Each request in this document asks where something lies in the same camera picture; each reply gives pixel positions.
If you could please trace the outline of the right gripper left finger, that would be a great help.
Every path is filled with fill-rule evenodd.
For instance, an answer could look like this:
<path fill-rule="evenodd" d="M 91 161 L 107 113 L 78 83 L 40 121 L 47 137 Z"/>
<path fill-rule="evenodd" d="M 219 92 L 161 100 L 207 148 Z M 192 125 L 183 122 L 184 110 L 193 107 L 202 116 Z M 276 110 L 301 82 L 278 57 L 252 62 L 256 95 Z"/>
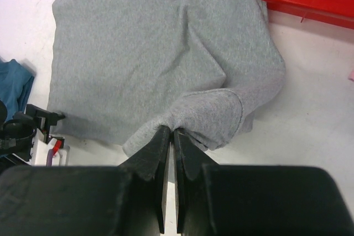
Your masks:
<path fill-rule="evenodd" d="M 118 166 L 14 166 L 1 174 L 2 235 L 160 235 L 170 130 Z"/>

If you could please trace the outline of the grey t shirt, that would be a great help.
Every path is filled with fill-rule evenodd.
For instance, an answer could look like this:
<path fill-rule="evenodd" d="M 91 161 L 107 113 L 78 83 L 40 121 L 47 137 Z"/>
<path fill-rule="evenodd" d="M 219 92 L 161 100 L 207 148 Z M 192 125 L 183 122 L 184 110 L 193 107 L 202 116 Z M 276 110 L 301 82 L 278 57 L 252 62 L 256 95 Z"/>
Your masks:
<path fill-rule="evenodd" d="M 55 0 L 53 15 L 54 133 L 128 156 L 162 125 L 221 148 L 284 85 L 261 0 Z"/>

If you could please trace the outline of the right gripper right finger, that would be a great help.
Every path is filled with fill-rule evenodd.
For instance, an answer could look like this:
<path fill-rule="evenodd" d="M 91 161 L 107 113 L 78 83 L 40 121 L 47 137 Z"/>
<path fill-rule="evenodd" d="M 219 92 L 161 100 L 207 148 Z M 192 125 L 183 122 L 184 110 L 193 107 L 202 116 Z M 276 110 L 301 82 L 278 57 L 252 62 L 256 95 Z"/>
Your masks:
<path fill-rule="evenodd" d="M 182 235 L 352 235 L 333 178 L 308 166 L 220 165 L 174 132 L 176 230 Z"/>

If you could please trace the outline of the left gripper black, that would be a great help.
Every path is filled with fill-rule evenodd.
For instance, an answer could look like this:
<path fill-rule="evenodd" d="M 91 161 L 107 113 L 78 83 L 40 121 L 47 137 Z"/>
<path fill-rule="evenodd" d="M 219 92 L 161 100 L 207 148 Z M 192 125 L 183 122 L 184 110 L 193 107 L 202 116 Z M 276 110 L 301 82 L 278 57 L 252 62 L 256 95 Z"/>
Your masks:
<path fill-rule="evenodd" d="M 23 161 L 31 160 L 33 138 L 37 128 L 44 139 L 50 139 L 50 128 L 57 126 L 65 115 L 49 112 L 33 104 L 28 104 L 25 113 L 17 112 L 13 119 L 5 121 L 8 111 L 1 101 L 1 158 L 16 155 Z"/>

